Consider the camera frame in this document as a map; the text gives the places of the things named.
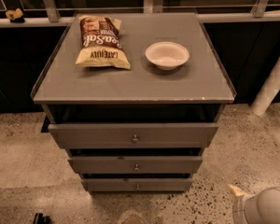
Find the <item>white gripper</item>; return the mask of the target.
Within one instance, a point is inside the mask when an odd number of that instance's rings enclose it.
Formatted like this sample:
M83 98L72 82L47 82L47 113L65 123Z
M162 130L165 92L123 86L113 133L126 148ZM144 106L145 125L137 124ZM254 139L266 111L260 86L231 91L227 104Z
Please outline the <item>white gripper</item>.
M280 187L267 188L258 194L248 194L232 184L228 187L235 196L234 224L280 224Z

